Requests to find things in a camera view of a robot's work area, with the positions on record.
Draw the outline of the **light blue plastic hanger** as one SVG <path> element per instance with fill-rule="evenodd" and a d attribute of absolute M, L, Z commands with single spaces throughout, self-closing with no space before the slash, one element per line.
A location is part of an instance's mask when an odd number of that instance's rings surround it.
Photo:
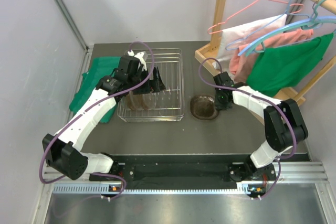
<path fill-rule="evenodd" d="M 291 30 L 291 29 L 297 29 L 301 28 L 303 29 L 304 27 L 307 27 L 308 29 L 312 29 L 313 25 L 318 25 L 318 24 L 324 24 L 324 23 L 331 23 L 335 24 L 335 16 L 318 16 L 315 19 L 304 19 L 300 20 L 288 25 L 285 25 L 281 28 L 278 28 L 276 30 L 273 30 L 264 36 L 259 37 L 258 39 L 254 40 L 250 44 L 248 44 L 242 51 L 239 52 L 238 56 L 243 56 L 247 57 L 252 51 L 254 51 L 259 44 L 262 44 L 266 39 L 273 37 L 277 34 L 281 34 L 285 31 Z"/>

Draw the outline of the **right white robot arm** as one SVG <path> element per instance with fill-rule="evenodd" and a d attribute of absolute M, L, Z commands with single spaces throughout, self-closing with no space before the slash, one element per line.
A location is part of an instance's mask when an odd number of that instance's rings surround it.
<path fill-rule="evenodd" d="M 214 82 L 216 110 L 228 110 L 235 104 L 264 121 L 265 141 L 243 164 L 229 166 L 232 180 L 240 182 L 247 178 L 260 178 L 271 169 L 276 158 L 307 139 L 308 129 L 295 100 L 279 100 L 263 95 L 242 82 L 234 83 L 227 72 L 217 74 Z"/>

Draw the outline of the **green hanging garment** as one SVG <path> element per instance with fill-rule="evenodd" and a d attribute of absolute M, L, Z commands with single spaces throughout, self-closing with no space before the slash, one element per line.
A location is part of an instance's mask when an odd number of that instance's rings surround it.
<path fill-rule="evenodd" d="M 333 38 L 334 33 L 329 33 L 301 44 L 267 48 L 259 55 L 246 84 L 269 97 L 296 86 L 323 59 Z"/>

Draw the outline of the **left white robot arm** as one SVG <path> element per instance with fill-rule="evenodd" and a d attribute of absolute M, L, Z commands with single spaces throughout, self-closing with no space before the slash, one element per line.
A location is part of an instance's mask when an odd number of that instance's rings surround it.
<path fill-rule="evenodd" d="M 99 121 L 130 92 L 158 93 L 165 89 L 158 68 L 147 67 L 145 51 L 128 51 L 109 75 L 99 79 L 91 95 L 70 120 L 55 135 L 46 134 L 42 140 L 44 155 L 41 163 L 71 180 L 83 174 L 101 173 L 114 180 L 119 168 L 107 154 L 83 154 L 83 145 Z"/>

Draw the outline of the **aluminium frame profile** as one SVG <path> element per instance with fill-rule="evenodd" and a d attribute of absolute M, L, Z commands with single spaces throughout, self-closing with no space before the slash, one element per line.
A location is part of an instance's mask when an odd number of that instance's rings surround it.
<path fill-rule="evenodd" d="M 89 46 L 87 45 L 87 43 L 85 42 L 81 32 L 78 29 L 78 26 L 76 25 L 69 9 L 67 8 L 65 2 L 63 0 L 54 0 L 56 6 L 58 7 L 58 9 L 60 10 L 62 16 L 64 17 L 67 25 L 69 26 L 70 30 L 72 31 L 73 35 L 75 36 L 77 42 L 79 43 L 79 45 L 81 46 L 81 48 L 84 51 L 88 51 Z"/>

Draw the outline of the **folded green t-shirt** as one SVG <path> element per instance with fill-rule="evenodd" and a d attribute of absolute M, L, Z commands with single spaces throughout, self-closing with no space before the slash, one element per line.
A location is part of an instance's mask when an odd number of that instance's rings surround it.
<path fill-rule="evenodd" d="M 99 57 L 94 58 L 89 70 L 82 74 L 82 83 L 79 91 L 75 94 L 69 108 L 75 115 L 88 101 L 92 91 L 99 80 L 110 75 L 114 68 L 118 67 L 121 57 Z"/>

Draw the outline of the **clear glass plate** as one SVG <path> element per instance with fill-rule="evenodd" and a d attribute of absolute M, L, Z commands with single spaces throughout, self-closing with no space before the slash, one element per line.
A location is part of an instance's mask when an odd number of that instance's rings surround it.
<path fill-rule="evenodd" d="M 127 106 L 130 110 L 135 110 L 135 109 L 136 109 L 136 107 L 134 106 L 132 97 L 131 97 L 129 94 L 125 97 L 125 103 L 126 103 L 126 106 Z"/>
<path fill-rule="evenodd" d="M 148 110 L 151 107 L 151 94 L 142 94 L 141 95 L 141 107 L 144 110 Z"/>
<path fill-rule="evenodd" d="M 148 94 L 148 107 L 151 110 L 154 110 L 156 108 L 158 100 L 158 94 L 157 93 L 150 93 Z"/>

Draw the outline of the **wooden clothes rack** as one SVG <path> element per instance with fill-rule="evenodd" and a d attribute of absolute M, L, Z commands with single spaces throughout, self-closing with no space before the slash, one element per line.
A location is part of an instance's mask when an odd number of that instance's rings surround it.
<path fill-rule="evenodd" d="M 195 59 L 201 63 L 211 75 L 215 76 L 220 73 L 212 65 L 214 62 L 213 57 L 218 53 L 221 37 L 219 35 L 219 29 L 221 28 L 221 21 L 223 19 L 223 13 L 225 9 L 226 0 L 216 0 L 214 21 L 213 25 L 217 26 L 217 29 L 213 29 L 211 32 L 211 42 L 195 51 Z M 309 82 L 298 92 L 292 87 L 281 89 L 275 96 L 276 99 L 286 100 L 292 98 L 296 100 L 299 105 L 305 102 L 305 94 L 311 90 L 311 88 L 333 67 L 335 66 L 335 57 L 332 57 L 326 65 L 313 76 Z"/>

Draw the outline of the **pink hanging garment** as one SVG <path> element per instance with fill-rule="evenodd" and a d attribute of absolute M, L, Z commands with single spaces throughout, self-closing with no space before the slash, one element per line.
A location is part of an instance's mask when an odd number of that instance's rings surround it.
<path fill-rule="evenodd" d="M 302 30 L 301 28 L 298 28 L 294 31 L 277 34 L 271 38 L 268 38 L 264 41 L 264 45 L 266 46 L 266 48 L 284 46 L 287 44 L 292 44 L 294 42 L 311 39 L 313 33 L 313 29 Z M 239 49 L 236 50 L 234 56 L 229 63 L 229 72 L 233 75 L 232 78 L 234 82 L 246 82 L 257 58 L 259 57 L 259 53 L 257 52 L 252 52 L 247 57 L 245 57 L 245 54 L 239 56 L 238 54 L 245 47 L 247 47 L 247 44 L 239 46 Z"/>

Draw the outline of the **white hanging garment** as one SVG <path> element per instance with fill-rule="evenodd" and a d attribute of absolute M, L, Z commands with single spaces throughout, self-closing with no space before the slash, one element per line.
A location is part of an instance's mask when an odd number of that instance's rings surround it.
<path fill-rule="evenodd" d="M 239 46 L 249 44 L 257 38 L 284 26 L 286 19 L 287 14 L 281 14 L 222 30 L 220 47 L 216 56 L 220 65 L 215 61 L 212 63 L 213 67 L 219 70 L 221 66 L 223 70 L 228 70 L 229 63 Z"/>

